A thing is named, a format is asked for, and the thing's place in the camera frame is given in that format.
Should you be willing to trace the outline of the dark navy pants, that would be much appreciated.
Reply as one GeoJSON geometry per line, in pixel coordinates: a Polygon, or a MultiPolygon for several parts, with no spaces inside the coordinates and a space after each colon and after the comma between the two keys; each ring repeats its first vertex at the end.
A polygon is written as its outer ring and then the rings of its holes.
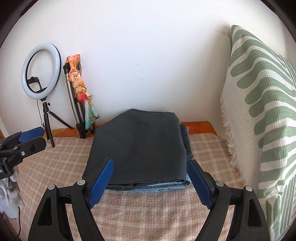
{"type": "Polygon", "coordinates": [[[188,129],[174,113],[130,109],[95,132],[83,179],[106,159],[114,164],[107,189],[128,191],[141,184],[183,179],[192,160],[188,129]]]}

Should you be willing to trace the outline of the white lace cloth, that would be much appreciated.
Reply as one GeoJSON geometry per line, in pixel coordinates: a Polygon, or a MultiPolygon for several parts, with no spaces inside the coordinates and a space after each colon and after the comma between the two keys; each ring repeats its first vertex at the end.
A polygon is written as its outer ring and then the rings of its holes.
{"type": "Polygon", "coordinates": [[[10,219],[17,219],[20,213],[19,207],[24,206],[17,183],[18,178],[19,169],[15,166],[11,177],[1,179],[1,214],[5,213],[10,219]]]}

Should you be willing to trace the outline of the folded silver tripod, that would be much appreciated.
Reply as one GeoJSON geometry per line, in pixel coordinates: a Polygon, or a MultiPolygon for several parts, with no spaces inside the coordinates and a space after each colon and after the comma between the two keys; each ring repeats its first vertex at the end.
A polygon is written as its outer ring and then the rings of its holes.
{"type": "Polygon", "coordinates": [[[68,73],[70,71],[69,63],[65,63],[63,65],[63,70],[64,70],[64,74],[65,74],[66,86],[67,86],[67,90],[68,90],[68,94],[69,94],[71,107],[73,110],[74,118],[76,120],[76,128],[78,130],[80,138],[86,138],[87,135],[95,133],[95,124],[93,123],[89,129],[85,128],[84,104],[78,101],[76,92],[75,92],[74,88],[72,87],[71,82],[68,80],[69,79],[68,73]]]}

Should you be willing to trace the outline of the beige plaid bed blanket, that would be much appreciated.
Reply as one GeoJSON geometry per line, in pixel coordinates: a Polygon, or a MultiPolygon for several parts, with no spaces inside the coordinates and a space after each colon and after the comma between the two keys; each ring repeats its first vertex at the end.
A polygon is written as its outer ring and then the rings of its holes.
{"type": "MultiPolygon", "coordinates": [[[[214,179],[241,188],[226,141],[203,133],[190,136],[194,158],[214,179]]],[[[27,240],[39,202],[50,184],[71,186],[84,172],[92,139],[56,138],[55,147],[25,158],[18,166],[18,185],[24,206],[11,222],[21,240],[27,240]]],[[[105,240],[194,240],[206,217],[192,185],[164,192],[116,192],[106,190],[92,208],[105,240]]]]}

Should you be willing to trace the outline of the folded light blue jeans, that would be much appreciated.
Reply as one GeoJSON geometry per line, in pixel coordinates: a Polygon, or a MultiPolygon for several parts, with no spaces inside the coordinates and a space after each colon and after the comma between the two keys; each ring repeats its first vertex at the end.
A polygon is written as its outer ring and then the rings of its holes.
{"type": "Polygon", "coordinates": [[[149,184],[141,184],[128,192],[162,192],[184,189],[191,184],[191,179],[188,173],[185,174],[183,179],[168,179],[159,182],[152,182],[149,184]]]}

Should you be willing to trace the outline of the green white patterned pillow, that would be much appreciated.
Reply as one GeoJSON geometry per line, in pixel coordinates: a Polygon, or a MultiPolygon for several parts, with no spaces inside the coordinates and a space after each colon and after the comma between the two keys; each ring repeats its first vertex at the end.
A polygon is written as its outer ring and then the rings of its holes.
{"type": "Polygon", "coordinates": [[[221,112],[231,164],[281,240],[295,221],[295,68],[240,26],[229,39],[221,112]]]}

